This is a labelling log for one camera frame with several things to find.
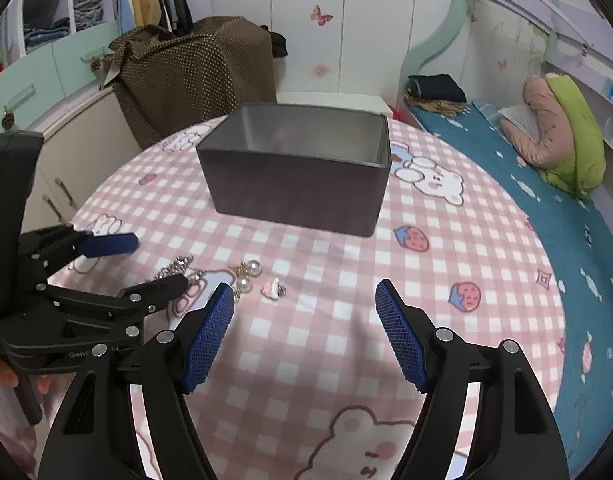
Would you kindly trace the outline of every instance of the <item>white cabinet door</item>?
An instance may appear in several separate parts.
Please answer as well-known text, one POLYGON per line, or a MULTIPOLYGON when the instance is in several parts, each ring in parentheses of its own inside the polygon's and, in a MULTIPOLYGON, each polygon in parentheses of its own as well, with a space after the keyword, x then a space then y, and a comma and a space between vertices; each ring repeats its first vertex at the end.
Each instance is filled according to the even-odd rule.
POLYGON ((38 168, 53 195, 73 215, 100 184, 140 152, 115 94, 110 93, 48 138, 38 168))
POLYGON ((395 105, 412 14, 413 0, 344 0, 340 92, 381 96, 395 105))
POLYGON ((53 195, 44 176, 36 171, 33 190, 24 210, 22 232, 66 223, 72 217, 73 214, 53 195))
POLYGON ((288 47, 278 91, 339 90, 343 7, 344 0, 272 0, 273 30, 288 47))

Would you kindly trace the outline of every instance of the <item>green pillow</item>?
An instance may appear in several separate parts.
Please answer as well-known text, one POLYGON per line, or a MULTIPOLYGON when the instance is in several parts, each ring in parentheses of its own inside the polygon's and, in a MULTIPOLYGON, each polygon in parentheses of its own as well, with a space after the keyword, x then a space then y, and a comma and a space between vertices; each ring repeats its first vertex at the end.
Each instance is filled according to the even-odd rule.
POLYGON ((547 83, 571 124, 575 154, 556 168, 540 170, 540 174, 549 184, 587 198, 590 190, 602 184, 607 167, 602 132, 573 79, 568 75, 548 76, 547 83))

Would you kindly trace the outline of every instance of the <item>jewelry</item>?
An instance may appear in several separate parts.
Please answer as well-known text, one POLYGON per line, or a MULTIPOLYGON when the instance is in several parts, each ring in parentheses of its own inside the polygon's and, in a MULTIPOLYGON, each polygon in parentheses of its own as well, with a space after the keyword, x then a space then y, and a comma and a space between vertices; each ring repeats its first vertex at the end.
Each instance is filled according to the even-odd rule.
MULTIPOLYGON (((208 270, 191 269, 190 264, 192 264, 193 260, 194 256, 176 256, 173 262, 160 269, 153 279, 159 280, 174 274, 186 274, 190 269, 192 273, 187 276, 189 288, 199 286, 208 270)), ((242 298, 242 294, 248 294, 253 290, 253 283, 251 283, 249 276, 256 278, 261 275, 262 265, 257 260, 251 260, 250 262, 242 261, 238 267, 232 266, 229 267, 229 270, 235 274, 235 282, 231 285, 231 289, 237 303, 242 298)))
POLYGON ((229 269, 231 269, 238 278, 240 276, 257 278, 262 273, 262 265, 257 260, 251 260, 250 262, 245 262, 243 260, 239 267, 233 266, 229 267, 229 269))
POLYGON ((279 278, 273 278, 270 282, 264 283, 262 295, 270 300, 278 301, 286 296, 286 287, 280 283, 279 278))

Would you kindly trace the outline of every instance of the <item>blue bedsheet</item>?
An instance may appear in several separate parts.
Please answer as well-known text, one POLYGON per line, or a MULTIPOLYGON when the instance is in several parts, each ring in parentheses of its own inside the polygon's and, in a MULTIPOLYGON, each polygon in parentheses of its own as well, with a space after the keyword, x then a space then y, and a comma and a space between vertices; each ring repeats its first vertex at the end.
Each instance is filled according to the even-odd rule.
POLYGON ((526 165, 499 127, 491 126, 498 126, 500 118, 493 105, 471 103, 454 120, 410 110, 428 132, 464 153, 504 187, 545 247, 567 324, 555 420, 574 478, 613 428, 613 236, 591 200, 574 199, 526 165))

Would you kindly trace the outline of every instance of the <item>drawer handle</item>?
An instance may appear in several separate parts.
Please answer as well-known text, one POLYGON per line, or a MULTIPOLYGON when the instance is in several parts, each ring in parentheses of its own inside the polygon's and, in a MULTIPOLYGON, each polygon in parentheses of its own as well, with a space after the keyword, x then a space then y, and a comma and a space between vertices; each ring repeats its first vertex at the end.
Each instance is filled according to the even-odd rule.
POLYGON ((64 192, 64 194, 66 195, 66 197, 68 198, 68 204, 71 207, 77 207, 75 205, 75 200, 73 200, 73 195, 71 195, 68 191, 68 189, 66 188, 64 182, 62 182, 59 178, 55 179, 55 183, 56 185, 62 190, 62 192, 64 192))
POLYGON ((14 95, 11 100, 4 105, 4 112, 13 112, 21 104, 25 103, 35 95, 35 85, 31 83, 21 92, 14 95))
POLYGON ((31 99, 35 95, 35 85, 30 84, 21 92, 18 92, 10 101, 4 105, 4 115, 2 116, 2 129, 5 132, 15 126, 15 114, 13 111, 20 105, 31 99))
POLYGON ((66 224, 62 213, 58 210, 53 201, 47 195, 42 195, 42 200, 46 202, 48 206, 53 210, 53 213, 56 214, 56 216, 58 217, 58 222, 60 222, 61 224, 66 224))
POLYGON ((84 64, 90 64, 91 61, 95 57, 104 57, 106 55, 107 55, 107 48, 103 46, 101 48, 96 48, 95 50, 91 50, 90 52, 87 52, 80 58, 80 61, 82 61, 84 64))

